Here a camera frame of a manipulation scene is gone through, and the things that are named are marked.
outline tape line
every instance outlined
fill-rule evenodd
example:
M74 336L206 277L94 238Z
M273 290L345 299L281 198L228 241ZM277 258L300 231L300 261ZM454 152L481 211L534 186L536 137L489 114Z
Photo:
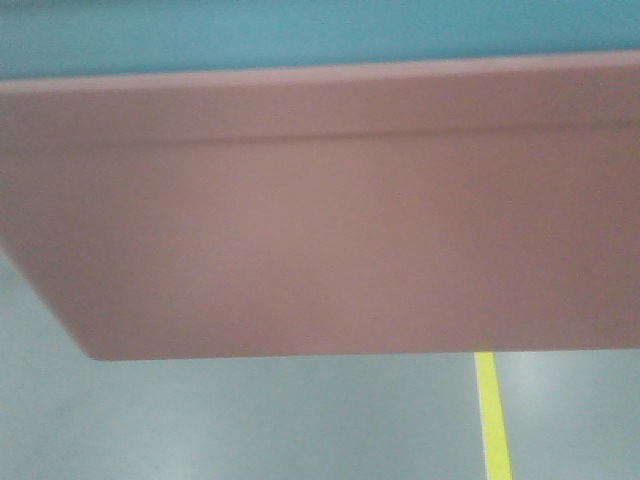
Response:
M477 352L475 361L487 480L511 480L511 461L493 352Z

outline yellow line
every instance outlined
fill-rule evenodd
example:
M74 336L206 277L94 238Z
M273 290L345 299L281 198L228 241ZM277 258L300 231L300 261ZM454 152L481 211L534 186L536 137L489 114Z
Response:
M511 480L495 359L492 352L477 352L475 359L487 480Z

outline teal wall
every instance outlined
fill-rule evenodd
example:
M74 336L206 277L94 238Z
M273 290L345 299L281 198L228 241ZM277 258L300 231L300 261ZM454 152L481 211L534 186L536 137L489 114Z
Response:
M4 5L0 78L640 48L640 0Z

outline floor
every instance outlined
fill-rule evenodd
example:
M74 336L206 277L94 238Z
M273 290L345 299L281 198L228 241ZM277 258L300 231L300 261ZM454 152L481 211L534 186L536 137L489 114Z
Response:
M513 478L640 478L640 350L496 354ZM472 354L98 362L0 257L0 478L479 479Z

